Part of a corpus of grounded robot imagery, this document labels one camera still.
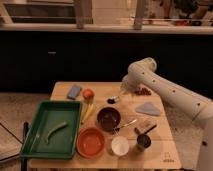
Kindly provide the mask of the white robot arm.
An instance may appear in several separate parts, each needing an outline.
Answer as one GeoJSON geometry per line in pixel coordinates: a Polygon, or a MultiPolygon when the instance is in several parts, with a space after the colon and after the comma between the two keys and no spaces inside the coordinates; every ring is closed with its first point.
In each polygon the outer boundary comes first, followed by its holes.
{"type": "Polygon", "coordinates": [[[131,63],[122,87],[134,92],[143,84],[186,113],[204,130],[196,171],[213,171],[213,100],[175,84],[155,73],[156,61],[147,57],[131,63]]]}

